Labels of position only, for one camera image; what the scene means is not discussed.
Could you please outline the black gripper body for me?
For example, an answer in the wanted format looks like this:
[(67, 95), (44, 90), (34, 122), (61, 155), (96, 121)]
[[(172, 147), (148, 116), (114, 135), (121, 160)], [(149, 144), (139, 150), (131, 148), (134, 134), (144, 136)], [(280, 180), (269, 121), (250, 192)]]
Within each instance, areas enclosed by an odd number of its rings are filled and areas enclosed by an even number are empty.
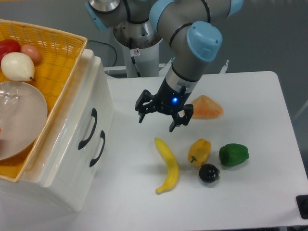
[(190, 93), (186, 93), (186, 86), (174, 90), (164, 79), (157, 94), (154, 96), (154, 108), (165, 115), (175, 115), (180, 111), (190, 111), (190, 104), (185, 104)]

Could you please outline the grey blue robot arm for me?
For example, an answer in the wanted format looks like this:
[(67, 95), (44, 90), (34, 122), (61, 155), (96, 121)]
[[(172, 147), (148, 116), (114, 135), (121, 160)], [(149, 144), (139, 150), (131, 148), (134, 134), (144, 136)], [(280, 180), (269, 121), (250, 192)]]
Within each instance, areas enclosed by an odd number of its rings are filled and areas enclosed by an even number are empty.
[(216, 57), (223, 38), (212, 24), (238, 12), (241, 0), (88, 0), (85, 7), (98, 29), (111, 28), (122, 46), (128, 77), (159, 73), (159, 44), (175, 54), (158, 92), (144, 90), (135, 104), (143, 120), (159, 112), (173, 118), (169, 129), (187, 125), (193, 106), (186, 101)]

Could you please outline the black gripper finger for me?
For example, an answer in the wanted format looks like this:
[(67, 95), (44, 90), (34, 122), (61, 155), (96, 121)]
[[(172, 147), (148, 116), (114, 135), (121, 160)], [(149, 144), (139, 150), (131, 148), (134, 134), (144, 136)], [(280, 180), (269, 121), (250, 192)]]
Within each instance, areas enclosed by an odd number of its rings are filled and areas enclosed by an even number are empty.
[(148, 90), (143, 90), (135, 103), (135, 110), (139, 115), (139, 123), (141, 123), (146, 114), (157, 111), (157, 96), (152, 95)]
[(181, 117), (178, 112), (173, 112), (171, 114), (173, 121), (169, 126), (169, 132), (172, 132), (175, 127), (179, 127), (181, 125), (188, 125), (190, 119), (193, 115), (193, 105), (192, 104), (186, 104), (183, 106), (184, 115)]

